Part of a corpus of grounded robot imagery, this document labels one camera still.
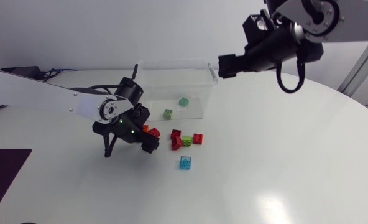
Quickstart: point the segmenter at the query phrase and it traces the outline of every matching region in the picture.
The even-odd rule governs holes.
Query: white wall
[[[0,68],[132,68],[138,60],[243,54],[263,0],[0,0]],[[367,42],[326,44],[307,77],[337,88]],[[297,74],[295,61],[283,71]]]

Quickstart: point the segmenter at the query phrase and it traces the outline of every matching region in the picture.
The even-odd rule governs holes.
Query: white table
[[[65,72],[51,83],[117,83],[131,71]],[[283,75],[286,85],[297,77]],[[204,119],[149,123],[153,154],[118,141],[105,159],[93,122],[0,111],[0,147],[32,154],[0,204],[0,223],[368,223],[368,110],[307,80],[284,93],[274,72],[219,79]],[[170,150],[172,129],[202,146]],[[191,156],[191,169],[178,169]]]

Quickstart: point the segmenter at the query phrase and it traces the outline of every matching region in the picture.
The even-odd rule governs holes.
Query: light green block
[[[180,101],[178,102],[178,104],[181,106],[187,106],[189,103],[190,103],[190,100],[184,97],[180,99]]]
[[[183,146],[191,146],[192,137],[191,136],[182,136],[182,143],[183,143]]]
[[[173,115],[173,110],[165,109],[165,112],[163,113],[163,117],[166,119],[171,119]]]

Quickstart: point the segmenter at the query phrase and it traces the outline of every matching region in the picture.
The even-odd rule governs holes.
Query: toy block
[[[172,150],[177,150],[183,146],[182,139],[180,137],[174,137],[172,141]]]
[[[149,125],[143,125],[142,130],[143,130],[143,132],[148,132],[149,131]]]
[[[191,146],[192,137],[191,136],[183,136],[182,137],[183,146]]]
[[[182,156],[180,159],[180,169],[189,170],[191,168],[191,157]]]
[[[159,133],[158,129],[156,129],[156,128],[152,128],[151,130],[149,130],[148,133],[151,134],[151,135],[153,135],[153,136],[155,136],[155,137],[159,137],[160,136],[160,133]]]
[[[174,140],[175,137],[181,137],[182,132],[180,130],[173,129],[172,134],[170,135],[170,139]]]
[[[165,109],[165,112],[163,113],[163,117],[166,119],[172,118],[173,111],[170,109]]]
[[[202,144],[203,135],[202,134],[194,134],[194,137],[192,138],[193,144]]]
[[[180,99],[180,101],[178,101],[178,104],[181,106],[187,106],[189,103],[190,103],[190,100],[184,97]]]

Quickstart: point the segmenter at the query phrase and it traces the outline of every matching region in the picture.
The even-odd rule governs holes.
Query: clear plastic bin
[[[149,121],[165,120],[165,109],[173,110],[171,119],[200,119],[205,115],[217,76],[205,59],[140,61],[135,81],[144,94],[140,102],[150,110]],[[189,99],[180,106],[182,98]]]

